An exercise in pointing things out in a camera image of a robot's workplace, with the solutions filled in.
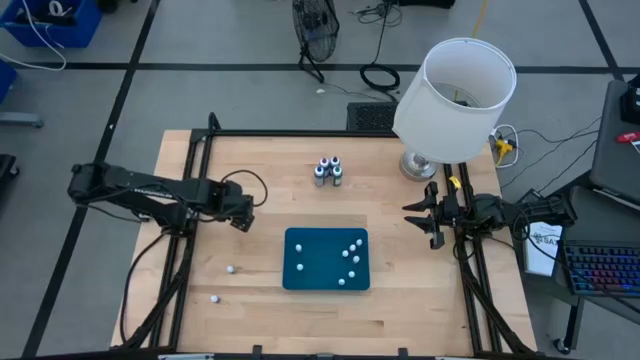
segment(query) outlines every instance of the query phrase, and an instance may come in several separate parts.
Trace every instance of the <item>lamp base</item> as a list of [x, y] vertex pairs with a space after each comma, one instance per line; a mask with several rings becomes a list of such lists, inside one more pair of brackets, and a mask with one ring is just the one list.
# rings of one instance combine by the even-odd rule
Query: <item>lamp base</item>
[[405, 151], [400, 157], [400, 171], [412, 181], [427, 181], [436, 174], [438, 165], [414, 152]]

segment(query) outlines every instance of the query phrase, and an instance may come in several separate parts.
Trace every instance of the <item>table lamp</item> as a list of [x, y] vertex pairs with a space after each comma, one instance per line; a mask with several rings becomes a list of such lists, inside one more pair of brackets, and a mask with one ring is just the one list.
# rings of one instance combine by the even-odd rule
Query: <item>table lamp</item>
[[402, 173], [425, 181], [437, 163], [478, 155], [516, 79], [511, 60], [484, 41], [456, 38], [433, 47], [396, 109], [393, 131], [407, 147]]

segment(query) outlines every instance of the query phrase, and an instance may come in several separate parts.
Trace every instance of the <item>blue tray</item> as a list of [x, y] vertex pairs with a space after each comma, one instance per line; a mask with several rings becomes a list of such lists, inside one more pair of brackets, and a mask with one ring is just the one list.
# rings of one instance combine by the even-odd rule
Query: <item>blue tray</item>
[[[362, 245], [349, 256], [342, 257], [356, 240]], [[302, 246], [302, 252], [296, 251]], [[358, 255], [360, 262], [353, 263]], [[298, 271], [297, 265], [304, 269]], [[349, 271], [355, 277], [349, 277]], [[369, 276], [369, 236], [361, 228], [289, 228], [284, 235], [284, 268], [282, 286], [287, 290], [348, 290], [364, 291], [371, 286]]]

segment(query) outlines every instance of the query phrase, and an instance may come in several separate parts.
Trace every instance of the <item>electric fan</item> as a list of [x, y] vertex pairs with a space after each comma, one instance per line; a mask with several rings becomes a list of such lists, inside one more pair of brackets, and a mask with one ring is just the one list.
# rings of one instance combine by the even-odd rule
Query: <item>electric fan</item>
[[[293, 25], [300, 42], [298, 66], [323, 83], [324, 75], [315, 62], [333, 54], [340, 30], [333, 0], [293, 0]], [[315, 73], [303, 64], [305, 58]]]

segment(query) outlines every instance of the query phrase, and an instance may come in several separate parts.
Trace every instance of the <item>blue bin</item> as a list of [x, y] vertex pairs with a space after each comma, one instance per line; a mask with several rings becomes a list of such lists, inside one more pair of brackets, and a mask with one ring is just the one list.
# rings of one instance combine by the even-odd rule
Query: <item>blue bin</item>
[[[29, 11], [35, 16], [40, 9], [48, 9], [50, 0], [26, 0]], [[95, 0], [59, 0], [63, 9], [72, 6], [75, 10], [74, 18], [75, 26], [59, 26], [50, 25], [45, 31], [47, 25], [35, 23], [38, 33], [47, 40], [52, 46], [56, 46], [54, 42], [70, 48], [84, 48], [89, 45], [93, 34], [102, 18], [102, 13], [98, 9]], [[24, 7], [22, 0], [12, 0], [2, 17], [0, 17], [0, 27], [4, 27], [18, 40], [22, 45], [27, 47], [47, 46], [38, 35], [33, 31], [30, 24], [17, 24], [14, 22], [20, 9]]]
[[0, 103], [2, 103], [5, 95], [9, 92], [9, 88], [16, 79], [16, 76], [16, 71], [13, 70], [9, 64], [0, 60]]

